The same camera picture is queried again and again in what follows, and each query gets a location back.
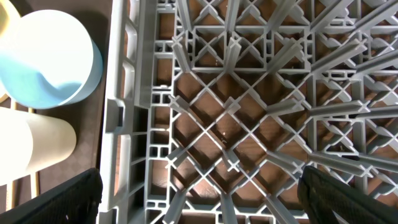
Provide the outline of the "white cup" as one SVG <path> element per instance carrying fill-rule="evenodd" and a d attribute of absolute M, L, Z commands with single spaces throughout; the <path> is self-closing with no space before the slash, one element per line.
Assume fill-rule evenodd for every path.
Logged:
<path fill-rule="evenodd" d="M 7 122 L 12 120 L 14 131 L 14 178 L 62 162 L 76 146 L 74 128 L 66 121 L 40 114 L 1 108 L 1 185 L 9 182 Z"/>

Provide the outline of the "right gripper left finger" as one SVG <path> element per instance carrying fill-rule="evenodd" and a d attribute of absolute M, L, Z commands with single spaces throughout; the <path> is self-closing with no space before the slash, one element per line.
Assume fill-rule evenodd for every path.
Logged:
<path fill-rule="evenodd" d="M 70 180 L 1 214 L 1 224 L 95 223 L 101 203 L 100 172 L 90 168 Z"/>

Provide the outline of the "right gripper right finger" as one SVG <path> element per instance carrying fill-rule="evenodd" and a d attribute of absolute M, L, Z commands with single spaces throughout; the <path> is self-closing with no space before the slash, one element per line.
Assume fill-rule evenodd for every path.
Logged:
<path fill-rule="evenodd" d="M 397 209 L 365 195 L 324 172 L 306 166 L 298 182 L 298 199 L 310 223 L 397 223 Z"/>

